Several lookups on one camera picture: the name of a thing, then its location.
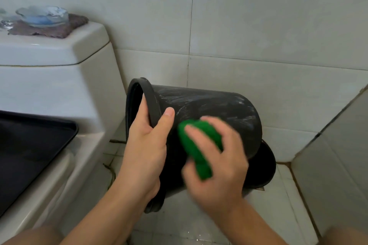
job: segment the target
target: white toilet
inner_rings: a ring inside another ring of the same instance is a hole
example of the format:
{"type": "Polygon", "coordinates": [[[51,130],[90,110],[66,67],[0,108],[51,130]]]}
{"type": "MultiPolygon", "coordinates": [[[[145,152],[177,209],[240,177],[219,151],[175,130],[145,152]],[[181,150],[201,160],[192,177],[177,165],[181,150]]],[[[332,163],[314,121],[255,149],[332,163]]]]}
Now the white toilet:
{"type": "Polygon", "coordinates": [[[0,29],[0,110],[74,120],[79,133],[0,217],[0,244],[58,224],[125,115],[126,94],[108,34],[89,22],[65,39],[0,29]]]}

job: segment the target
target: person's right arm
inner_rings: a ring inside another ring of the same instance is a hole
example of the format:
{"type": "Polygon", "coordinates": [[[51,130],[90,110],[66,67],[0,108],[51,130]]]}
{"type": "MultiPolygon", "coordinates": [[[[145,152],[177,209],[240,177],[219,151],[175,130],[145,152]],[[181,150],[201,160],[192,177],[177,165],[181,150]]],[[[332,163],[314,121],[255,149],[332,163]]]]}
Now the person's right arm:
{"type": "Polygon", "coordinates": [[[216,117],[202,117],[222,136],[223,152],[199,129],[187,125],[186,134],[202,151],[212,168],[212,177],[201,181],[189,160],[182,170],[186,187],[233,245],[286,245],[242,198],[248,170],[242,140],[228,124],[216,117]]]}

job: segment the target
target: green scrubbing pad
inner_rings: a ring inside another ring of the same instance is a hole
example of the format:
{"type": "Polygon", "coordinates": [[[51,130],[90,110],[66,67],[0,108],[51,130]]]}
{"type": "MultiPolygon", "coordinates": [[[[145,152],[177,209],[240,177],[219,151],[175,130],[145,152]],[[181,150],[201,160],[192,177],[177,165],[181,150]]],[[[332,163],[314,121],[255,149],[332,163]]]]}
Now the green scrubbing pad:
{"type": "Polygon", "coordinates": [[[191,158],[195,162],[195,167],[197,169],[197,173],[202,180],[212,177],[212,170],[207,162],[207,160],[203,157],[201,151],[195,145],[195,143],[187,136],[184,131],[184,127],[186,125],[192,125],[197,127],[201,131],[203,131],[218,147],[220,151],[223,151],[221,135],[215,130],[212,125],[210,125],[206,121],[201,120],[186,120],[181,122],[178,125],[178,135],[180,142],[182,143],[184,150],[186,153],[191,156],[191,158]]]}

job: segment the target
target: person's left arm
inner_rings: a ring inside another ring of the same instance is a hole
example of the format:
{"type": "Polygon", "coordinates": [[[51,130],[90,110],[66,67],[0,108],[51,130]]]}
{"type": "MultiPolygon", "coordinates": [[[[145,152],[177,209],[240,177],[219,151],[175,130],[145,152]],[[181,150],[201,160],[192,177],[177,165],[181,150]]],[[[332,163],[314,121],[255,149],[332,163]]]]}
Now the person's left arm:
{"type": "Polygon", "coordinates": [[[146,99],[142,97],[116,180],[61,245],[120,245],[128,238],[146,205],[159,191],[166,139],[174,116],[174,109],[167,108],[152,128],[146,99]]]}

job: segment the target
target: wall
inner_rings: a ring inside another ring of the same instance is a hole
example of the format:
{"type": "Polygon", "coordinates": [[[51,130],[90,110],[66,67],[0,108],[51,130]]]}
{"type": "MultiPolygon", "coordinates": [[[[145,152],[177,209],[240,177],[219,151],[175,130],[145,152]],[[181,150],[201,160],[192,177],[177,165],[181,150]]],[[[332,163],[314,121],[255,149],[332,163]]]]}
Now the wall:
{"type": "Polygon", "coordinates": [[[290,161],[368,83],[368,0],[0,0],[60,5],[108,29],[125,87],[219,89],[254,103],[290,161]]]}
{"type": "Polygon", "coordinates": [[[292,170],[323,234],[333,225],[368,234],[368,90],[293,161],[292,170]]]}

